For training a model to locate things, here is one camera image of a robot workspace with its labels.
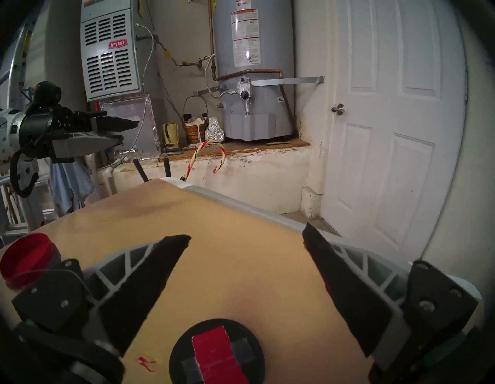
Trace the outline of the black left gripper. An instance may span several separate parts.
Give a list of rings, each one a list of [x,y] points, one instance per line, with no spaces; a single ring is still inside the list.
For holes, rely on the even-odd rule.
[[[94,117],[93,113],[55,105],[26,114],[19,127],[18,141],[27,158],[74,162],[75,158],[122,145],[122,135],[109,133],[124,132],[138,125],[138,121],[131,119]]]

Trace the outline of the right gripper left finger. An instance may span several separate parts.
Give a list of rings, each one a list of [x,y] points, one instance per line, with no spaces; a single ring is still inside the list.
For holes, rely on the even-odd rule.
[[[34,364],[36,383],[122,383],[121,358],[137,336],[191,237],[117,252],[86,271],[64,260],[17,294],[12,333]]]

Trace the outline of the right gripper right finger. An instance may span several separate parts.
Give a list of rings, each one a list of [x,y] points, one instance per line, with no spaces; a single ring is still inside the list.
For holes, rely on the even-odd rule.
[[[478,352],[465,332],[478,300],[432,264],[400,271],[368,252],[331,243],[307,223],[306,250],[365,357],[370,383],[454,383]]]

